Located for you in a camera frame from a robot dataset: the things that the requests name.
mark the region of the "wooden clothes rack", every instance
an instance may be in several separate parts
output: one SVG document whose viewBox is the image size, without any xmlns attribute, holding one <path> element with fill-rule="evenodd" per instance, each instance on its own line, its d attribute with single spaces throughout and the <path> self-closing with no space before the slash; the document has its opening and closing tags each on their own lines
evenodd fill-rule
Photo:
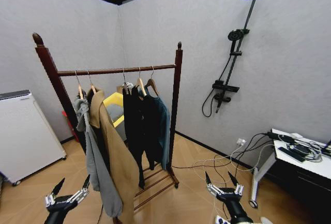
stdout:
<svg viewBox="0 0 331 224">
<path fill-rule="evenodd" d="M 100 69 L 100 70 L 67 70 L 67 71 L 58 71 L 56 69 L 54 60 L 49 52 L 49 49 L 44 46 L 42 38 L 37 34 L 33 33 L 32 37 L 37 45 L 36 52 L 40 58 L 40 61 L 53 85 L 53 88 L 59 98 L 61 105 L 64 111 L 67 113 L 68 119 L 72 125 L 72 128 L 77 135 L 79 142 L 86 153 L 86 143 L 85 143 L 85 135 L 83 132 L 78 132 L 76 126 L 78 124 L 78 120 L 76 117 L 75 110 L 73 109 L 72 103 L 70 98 L 67 94 L 67 91 L 63 85 L 61 77 L 67 76 L 76 76 L 77 75 L 92 75 L 92 74 L 111 74 L 111 73 L 123 73 L 123 72 L 135 72 L 135 71 L 148 71 L 148 70 L 162 70 L 162 69 L 172 69 L 174 68 L 174 84 L 173 84 L 173 92 L 172 92 L 172 110 L 171 110 L 171 122 L 170 122 L 170 147 L 169 147 L 169 163 L 167 164 L 167 172 L 168 174 L 161 179 L 157 180 L 156 182 L 150 184 L 149 186 L 145 187 L 145 189 L 139 191 L 136 196 L 140 195 L 144 191 L 150 189 L 154 185 L 158 184 L 160 181 L 166 179 L 167 177 L 171 177 L 172 182 L 161 190 L 156 192 L 154 195 L 150 196 L 148 199 L 134 207 L 134 210 L 138 209 L 148 201 L 150 201 L 155 196 L 159 195 L 161 192 L 169 188 L 170 186 L 174 185 L 175 188 L 178 188 L 179 181 L 176 178 L 172 168 L 172 154 L 174 148 L 174 138 L 175 138 L 175 127 L 176 127 L 176 119 L 177 119 L 177 107 L 178 107 L 178 95 L 179 95 L 179 84 L 180 84 L 180 73 L 182 71 L 182 58 L 183 58 L 183 51 L 182 51 L 182 43 L 178 43 L 178 49 L 176 50 L 176 57 L 175 57 L 175 64 L 173 65 L 161 65 L 161 66 L 148 66 L 148 67 L 133 67 L 133 68 L 119 68 L 119 69 Z M 161 170 L 153 173 L 152 175 L 146 177 L 148 179 Z"/>
</svg>

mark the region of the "mini fridge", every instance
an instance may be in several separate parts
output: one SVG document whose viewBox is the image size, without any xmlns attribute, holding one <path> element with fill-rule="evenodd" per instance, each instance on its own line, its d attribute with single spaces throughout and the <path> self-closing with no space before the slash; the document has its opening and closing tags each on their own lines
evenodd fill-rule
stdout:
<svg viewBox="0 0 331 224">
<path fill-rule="evenodd" d="M 0 94 L 0 172 L 13 185 L 66 159 L 53 129 L 29 90 Z"/>
</svg>

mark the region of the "wooden floor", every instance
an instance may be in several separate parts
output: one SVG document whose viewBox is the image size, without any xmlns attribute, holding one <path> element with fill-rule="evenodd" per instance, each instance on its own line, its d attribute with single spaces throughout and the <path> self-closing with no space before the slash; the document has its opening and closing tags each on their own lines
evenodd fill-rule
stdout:
<svg viewBox="0 0 331 224">
<path fill-rule="evenodd" d="M 64 144 L 64 149 L 68 154 L 67 160 L 60 160 L 47 168 L 24 179 L 17 187 L 12 187 L 9 183 L 4 183 L 3 192 L 0 199 L 0 224 L 8 223 L 44 223 L 48 212 L 44 206 L 44 196 L 63 178 L 66 180 L 59 195 L 69 195 L 75 193 L 82 187 L 86 178 L 85 156 L 79 144 L 69 141 Z M 178 167 L 189 167 L 199 159 L 213 158 L 215 153 L 176 135 L 173 165 Z M 229 180 L 227 170 L 233 172 L 234 168 L 218 169 L 226 180 Z M 205 168 L 212 179 L 222 181 L 216 174 L 214 168 Z M 213 197 L 206 190 L 206 183 L 200 179 L 193 169 L 174 169 L 180 181 L 179 188 L 173 186 L 152 199 L 149 203 L 138 209 L 135 213 L 136 223 L 162 224 L 162 223 L 214 223 L 216 211 Z M 204 177 L 204 171 L 200 168 L 196 172 Z M 146 171 L 145 176 L 153 172 Z M 148 186 L 158 178 L 166 175 L 160 172 L 157 176 L 146 181 Z M 258 193 L 258 209 L 253 209 L 248 204 L 251 187 L 251 173 L 239 172 L 237 179 L 245 186 L 244 196 L 241 203 L 248 215 L 259 222 L 261 216 L 267 217 L 274 224 L 277 223 L 312 223 L 309 210 L 280 187 L 267 179 L 262 179 Z M 160 187 L 171 182 L 168 178 L 158 185 L 152 187 L 147 192 L 142 193 L 135 201 L 139 204 L 144 199 L 151 196 Z M 93 224 L 97 223 L 101 200 L 98 192 L 89 188 L 90 194 L 74 210 L 70 211 L 65 219 L 65 223 Z M 216 201 L 216 208 L 220 215 L 222 205 Z M 100 223 L 112 223 L 111 218 L 102 213 Z"/>
</svg>

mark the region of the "caster wheel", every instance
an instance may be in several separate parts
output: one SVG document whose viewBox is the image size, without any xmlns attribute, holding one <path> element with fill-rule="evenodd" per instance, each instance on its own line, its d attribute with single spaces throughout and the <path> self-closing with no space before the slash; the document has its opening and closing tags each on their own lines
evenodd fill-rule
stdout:
<svg viewBox="0 0 331 224">
<path fill-rule="evenodd" d="M 11 185 L 12 185 L 12 186 L 18 186 L 20 183 L 21 183 L 21 181 L 18 180 L 18 181 L 16 181 L 15 183 L 12 183 Z"/>
<path fill-rule="evenodd" d="M 258 208 L 258 204 L 257 204 L 257 202 L 255 202 L 255 201 L 250 200 L 250 201 L 249 201 L 249 205 L 250 205 L 251 207 L 253 207 L 253 208 Z"/>
</svg>

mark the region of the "white cable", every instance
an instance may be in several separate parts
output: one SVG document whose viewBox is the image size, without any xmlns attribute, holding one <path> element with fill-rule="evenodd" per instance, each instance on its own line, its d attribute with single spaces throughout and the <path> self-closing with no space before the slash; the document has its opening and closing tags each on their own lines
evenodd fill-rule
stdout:
<svg viewBox="0 0 331 224">
<path fill-rule="evenodd" d="M 242 148 L 243 146 L 239 146 L 237 149 L 235 149 L 233 152 L 232 152 L 232 154 L 233 153 L 235 153 L 236 151 L 238 151 L 240 148 Z M 193 163 L 193 171 L 195 172 L 195 174 L 201 179 L 201 180 L 203 180 L 203 181 L 205 181 L 206 180 L 206 178 L 205 177 L 202 177 L 202 176 L 200 176 L 197 172 L 196 172 L 196 170 L 195 170 L 195 164 L 196 163 L 198 163 L 198 162 L 203 162 L 203 164 L 202 164 L 202 170 L 205 172 L 205 170 L 204 170 L 204 164 L 207 162 L 207 161 L 215 161 L 215 162 L 218 162 L 218 163 L 221 163 L 221 164 L 223 164 L 224 165 L 224 163 L 222 163 L 221 161 L 219 161 L 219 160 L 221 160 L 221 159 L 225 159 L 225 158 L 229 158 L 229 157 L 231 157 L 232 156 L 232 154 L 231 155 L 228 155 L 228 156 L 225 156 L 225 157 L 221 157 L 221 158 L 215 158 L 215 159 L 201 159 L 201 160 L 197 160 L 197 161 L 195 161 L 194 163 Z M 224 183 L 227 183 L 227 182 L 229 182 L 230 180 L 228 180 L 228 181 L 218 181 L 218 180 L 215 180 L 215 179 L 210 179 L 211 181 L 214 181 L 214 182 L 217 182 L 217 183 L 222 183 L 222 184 L 224 184 Z"/>
<path fill-rule="evenodd" d="M 214 199 L 213 199 L 213 202 L 214 202 L 214 209 L 215 209 L 217 215 L 218 215 L 218 216 L 221 216 L 221 215 L 218 213 L 217 208 L 216 208 L 216 205 L 215 205 L 215 198 L 216 198 L 216 197 L 213 196 L 213 198 L 214 198 Z"/>
<path fill-rule="evenodd" d="M 231 164 L 232 164 L 235 168 L 237 168 L 237 169 L 240 170 L 240 171 L 251 171 L 251 170 L 254 170 L 254 168 L 256 168 L 256 167 L 258 166 L 259 162 L 260 162 L 260 158 L 261 158 L 261 154 L 262 154 L 263 149 L 265 149 L 267 146 L 270 146 L 270 145 L 275 146 L 275 145 L 273 145 L 273 144 L 268 144 L 268 145 L 265 145 L 264 147 L 262 147 L 262 149 L 260 150 L 260 154 L 259 154 L 258 161 L 257 161 L 257 163 L 255 164 L 255 166 L 254 166 L 253 168 L 251 168 L 251 169 L 242 170 L 242 169 L 237 168 L 237 166 L 235 166 L 235 165 L 233 164 L 233 162 L 232 162 L 232 155 L 233 155 L 233 153 L 232 153 L 231 156 L 230 156 L 230 162 L 231 162 Z"/>
</svg>

